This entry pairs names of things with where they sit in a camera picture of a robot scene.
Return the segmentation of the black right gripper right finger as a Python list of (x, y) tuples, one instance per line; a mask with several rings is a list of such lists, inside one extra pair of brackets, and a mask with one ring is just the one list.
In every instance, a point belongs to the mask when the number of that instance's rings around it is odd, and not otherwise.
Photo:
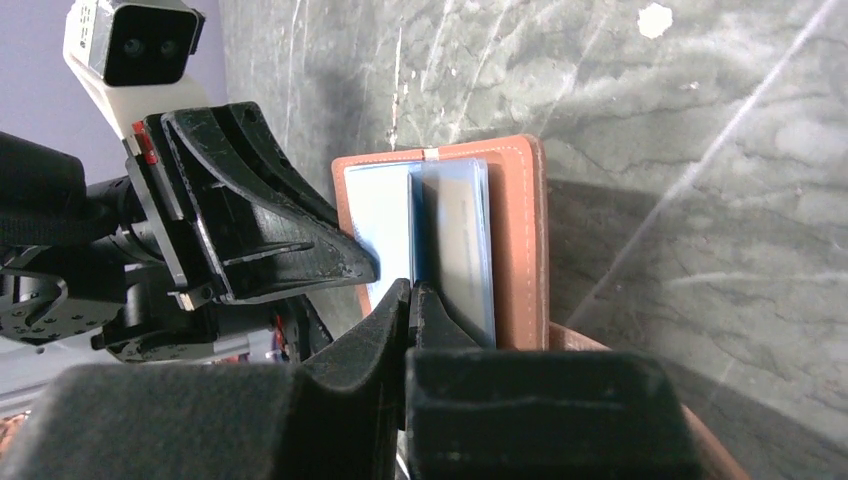
[(614, 351), (479, 347), (426, 283), (406, 357), (415, 479), (699, 479), (703, 467), (663, 368)]

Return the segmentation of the pink leather card holder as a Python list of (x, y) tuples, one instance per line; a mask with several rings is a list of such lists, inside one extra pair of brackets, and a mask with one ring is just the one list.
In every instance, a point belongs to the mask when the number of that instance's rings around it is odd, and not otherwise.
[[(544, 149), (530, 135), (334, 160), (340, 226), (379, 261), (378, 279), (357, 290), (362, 310), (373, 312), (400, 278), (428, 284), (445, 307), (432, 278), (421, 178), (473, 175), (488, 184), (496, 346), (484, 348), (462, 330), (483, 349), (612, 351), (550, 319), (544, 170)], [(744, 478), (710, 429), (680, 405), (702, 463), (699, 479)]]

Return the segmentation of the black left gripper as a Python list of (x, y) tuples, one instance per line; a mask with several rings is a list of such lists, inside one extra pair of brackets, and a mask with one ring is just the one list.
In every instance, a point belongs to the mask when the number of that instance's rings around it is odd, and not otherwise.
[(269, 330), (299, 362), (330, 341), (314, 290), (377, 277), (374, 256), (291, 164), (254, 102), (151, 115), (125, 176), (1, 137), (1, 335), (90, 336), (126, 363), (212, 356)]

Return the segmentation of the black credit card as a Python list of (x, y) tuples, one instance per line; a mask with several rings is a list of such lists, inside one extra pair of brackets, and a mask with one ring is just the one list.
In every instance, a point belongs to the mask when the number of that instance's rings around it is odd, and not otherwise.
[(450, 316), (476, 343), (496, 346), (488, 184), (470, 176), (421, 178), (432, 278)]

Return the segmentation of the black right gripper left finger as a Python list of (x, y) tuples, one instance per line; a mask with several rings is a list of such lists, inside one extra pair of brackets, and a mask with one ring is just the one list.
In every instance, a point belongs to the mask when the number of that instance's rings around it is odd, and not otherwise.
[(410, 283), (309, 360), (83, 365), (58, 376), (5, 479), (390, 479)]

